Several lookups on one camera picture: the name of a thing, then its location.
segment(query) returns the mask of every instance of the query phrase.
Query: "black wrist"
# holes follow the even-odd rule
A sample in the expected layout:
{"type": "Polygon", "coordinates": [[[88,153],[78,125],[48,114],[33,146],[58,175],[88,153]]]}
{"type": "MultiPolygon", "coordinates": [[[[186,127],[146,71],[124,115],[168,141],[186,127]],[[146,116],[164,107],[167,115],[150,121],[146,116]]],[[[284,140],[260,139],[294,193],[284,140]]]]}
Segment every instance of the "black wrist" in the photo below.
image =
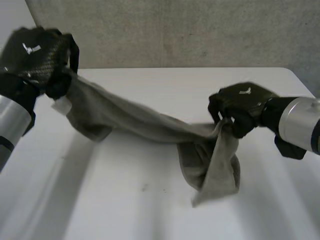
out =
{"type": "Polygon", "coordinates": [[[286,107],[297,97],[272,97],[265,104],[260,123],[279,136],[279,122],[286,107]]]}

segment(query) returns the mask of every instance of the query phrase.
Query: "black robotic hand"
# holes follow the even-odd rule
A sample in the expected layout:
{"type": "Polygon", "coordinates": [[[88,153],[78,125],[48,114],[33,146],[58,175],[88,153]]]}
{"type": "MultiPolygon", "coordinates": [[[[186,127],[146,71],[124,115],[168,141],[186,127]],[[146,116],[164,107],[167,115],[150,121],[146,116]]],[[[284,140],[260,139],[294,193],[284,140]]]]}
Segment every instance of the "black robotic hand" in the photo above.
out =
{"type": "Polygon", "coordinates": [[[39,94],[58,99],[66,94],[77,73],[79,48],[71,34],[57,29],[21,28],[12,33],[0,57],[0,74],[10,74],[33,85],[39,94]]]}
{"type": "Polygon", "coordinates": [[[233,118],[232,133],[243,138],[255,127],[261,126],[265,103],[277,95],[252,82],[242,82],[220,89],[209,98],[208,110],[217,123],[223,118],[233,118]]]}

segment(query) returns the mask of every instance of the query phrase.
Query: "white table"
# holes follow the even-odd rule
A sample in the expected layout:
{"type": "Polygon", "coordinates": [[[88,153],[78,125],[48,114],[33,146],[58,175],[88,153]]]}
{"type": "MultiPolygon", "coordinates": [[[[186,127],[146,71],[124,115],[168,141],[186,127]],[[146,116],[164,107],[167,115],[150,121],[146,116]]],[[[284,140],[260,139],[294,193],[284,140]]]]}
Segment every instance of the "white table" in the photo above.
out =
{"type": "MultiPolygon", "coordinates": [[[[312,96],[285,68],[84,69],[79,74],[186,122],[210,122],[208,97],[253,81],[312,96]]],[[[240,141],[240,192],[191,207],[175,145],[115,131],[94,144],[46,97],[0,175],[0,240],[318,240],[320,157],[284,158],[268,129],[240,141]]]]}

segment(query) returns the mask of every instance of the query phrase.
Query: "silver metal cylinder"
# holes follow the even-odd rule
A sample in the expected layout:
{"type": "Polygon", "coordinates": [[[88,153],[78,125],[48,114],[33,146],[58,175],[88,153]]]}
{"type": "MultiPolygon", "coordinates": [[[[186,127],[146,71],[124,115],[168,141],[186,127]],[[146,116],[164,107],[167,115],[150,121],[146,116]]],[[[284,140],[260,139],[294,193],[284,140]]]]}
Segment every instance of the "silver metal cylinder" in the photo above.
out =
{"type": "Polygon", "coordinates": [[[0,137],[16,146],[30,122],[31,116],[24,107],[0,95],[0,137]]]}
{"type": "Polygon", "coordinates": [[[319,100],[298,97],[289,103],[281,115],[279,121],[280,137],[288,143],[313,152],[311,139],[319,120],[319,100]]]}

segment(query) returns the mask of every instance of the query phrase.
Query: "gray towel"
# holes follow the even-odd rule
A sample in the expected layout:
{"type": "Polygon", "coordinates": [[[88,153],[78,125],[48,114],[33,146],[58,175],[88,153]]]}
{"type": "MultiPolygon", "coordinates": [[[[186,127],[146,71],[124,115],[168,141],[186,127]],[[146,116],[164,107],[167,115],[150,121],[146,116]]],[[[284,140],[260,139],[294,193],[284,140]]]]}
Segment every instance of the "gray towel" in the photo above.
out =
{"type": "Polygon", "coordinates": [[[238,140],[229,134],[226,119],[218,125],[188,124],[146,106],[116,96],[76,74],[66,97],[71,125],[93,141],[113,129],[123,129],[163,143],[176,143],[186,182],[198,190],[193,206],[239,191],[238,140]]]}

